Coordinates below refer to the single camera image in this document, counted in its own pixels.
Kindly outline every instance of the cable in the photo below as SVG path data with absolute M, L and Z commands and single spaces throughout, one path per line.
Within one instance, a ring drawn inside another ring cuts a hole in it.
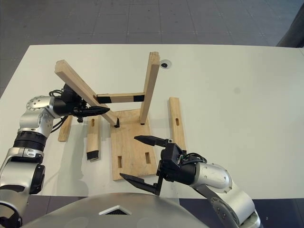
M 53 128 L 57 127 L 62 121 L 64 122 L 67 119 L 67 116 L 64 116 L 60 119 L 60 121 L 53 126 Z
M 66 119 L 67 119 L 67 116 L 64 116 L 63 118 L 61 118 L 61 120 L 53 126 L 53 130 L 51 131 L 51 133 L 53 133 L 54 131 L 57 131 L 63 125 L 63 123 L 65 122 Z
M 55 94 L 59 94 L 59 96 L 61 96 L 62 95 L 62 91 L 60 89 L 55 89 L 55 90 L 50 91 L 48 93 L 49 96 L 55 96 Z
M 181 165 L 187 165 L 187 164 L 191 164 L 191 163 L 198 163 L 198 162 L 202 162 L 202 163 L 207 163 L 206 160 L 192 160 L 192 161 L 186 161 L 186 162 L 183 162 Z

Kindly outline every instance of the black plastic part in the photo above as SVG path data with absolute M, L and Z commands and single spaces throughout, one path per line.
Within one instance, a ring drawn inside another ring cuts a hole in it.
M 157 145 L 157 146 L 162 146 L 162 147 L 165 147 L 169 141 L 168 139 L 162 139 L 162 138 L 158 138 L 158 137 L 155 137 L 152 135 L 138 135 L 138 136 L 135 136 L 134 139 L 136 139 L 144 144 L 150 145 L 150 146 Z
M 123 177 L 127 182 L 132 184 L 134 187 L 138 189 L 142 189 L 148 192 L 151 192 L 157 196 L 160 195 L 161 188 L 162 188 L 162 177 L 158 178 L 158 183 L 154 183 L 153 185 L 147 184 L 144 182 L 144 179 L 135 177 L 132 175 L 120 173 L 121 177 Z
M 123 212 L 122 210 L 116 209 L 107 213 L 106 215 L 128 215 L 127 213 Z
M 44 180 L 45 166 L 38 164 L 34 171 L 32 183 L 30 185 L 30 195 L 37 194 L 41 191 Z
M 88 160 L 94 160 L 98 158 L 99 151 L 90 151 L 86 153 L 86 158 Z
M 7 184 L 0 187 L 0 190 L 12 190 L 15 192 L 22 192 L 24 191 L 24 187 L 21 185 L 15 185 L 15 184 Z
M 18 132 L 13 147 L 24 147 L 33 150 L 44 150 L 47 138 L 37 132 L 22 131 Z
M 162 66 L 163 68 L 167 68 L 167 67 L 168 67 L 168 64 L 162 63 L 161 66 Z
M 61 94 L 63 102 L 67 103 L 80 103 L 81 97 L 67 84 L 63 86 L 63 92 Z
M 55 97 L 53 110 L 60 116 L 72 115 L 74 108 L 80 103 L 65 103 L 62 99 Z
M 114 127 L 119 128 L 119 118 L 117 118 L 116 125 Z
M 135 96 L 133 96 L 133 101 L 134 102 L 142 102 L 142 101 L 144 101 L 144 95 L 135 95 Z
M 43 161 L 43 157 L 41 154 L 36 153 L 34 158 L 29 158 L 29 157 L 12 157 L 11 158 L 12 162 L 36 162 L 41 164 Z
M 109 96 L 97 96 L 96 99 L 100 104 L 112 103 L 111 98 Z
M 11 215 L 11 217 L 0 217 L 0 225 L 6 228 L 19 228 L 22 226 L 22 217 L 20 217 L 18 211 L 11 206 L 10 204 L 0 202 L 0 205 L 3 205 L 5 207 L 8 207 L 11 209 L 14 213 Z

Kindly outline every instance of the light wood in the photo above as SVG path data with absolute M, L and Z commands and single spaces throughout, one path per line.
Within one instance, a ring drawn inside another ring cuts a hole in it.
M 58 141 L 59 142 L 66 142 L 68 139 L 68 136 L 70 135 L 71 130 L 71 124 L 72 124 L 73 116 L 69 115 L 65 122 L 60 127 L 60 132 L 58 135 Z
M 181 149 L 186 150 L 179 98 L 170 97 L 169 107 L 170 107 L 170 124 L 171 124 L 170 127 L 172 131 L 173 142 L 178 144 Z
M 142 93 L 128 93 L 128 94 L 98 94 L 97 100 L 99 98 L 110 98 L 110 102 L 108 103 L 124 103 L 124 102 L 134 102 L 134 97 L 144 96 L 144 92 Z
M 98 151 L 100 145 L 100 116 L 89 116 L 87 119 L 87 141 L 86 141 L 86 153 L 96 152 L 96 156 L 91 158 L 97 159 L 98 158 Z
M 65 61 L 56 62 L 55 74 L 57 74 L 69 87 L 81 96 L 91 106 L 108 107 L 96 100 L 96 93 L 85 83 L 76 71 Z M 116 125 L 117 117 L 110 110 L 102 115 L 111 125 Z
M 148 111 L 150 108 L 150 103 L 152 100 L 153 90 L 155 87 L 155 82 L 160 68 L 160 56 L 158 52 L 150 52 L 146 80 L 144 82 L 144 101 L 142 102 L 141 112 L 140 112 L 140 123 L 145 124 L 148 117 Z
M 147 119 L 138 124 L 140 109 L 118 111 L 120 127 L 111 126 L 113 180 L 122 179 L 120 172 L 133 176 L 156 174 L 154 147 L 134 139 L 137 135 L 151 135 Z

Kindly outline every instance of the slot in wooden board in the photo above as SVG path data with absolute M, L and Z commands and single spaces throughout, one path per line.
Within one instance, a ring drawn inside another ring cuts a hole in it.
M 140 124 L 140 109 L 114 114 L 120 120 L 120 127 L 111 126 L 113 180 L 122 179 L 120 172 L 137 177 L 156 174 L 154 148 L 134 139 L 138 135 L 151 135 L 149 120 L 145 125 Z
M 186 150 L 184 129 L 182 127 L 180 100 L 177 97 L 169 97 L 170 127 L 173 142 L 182 150 Z

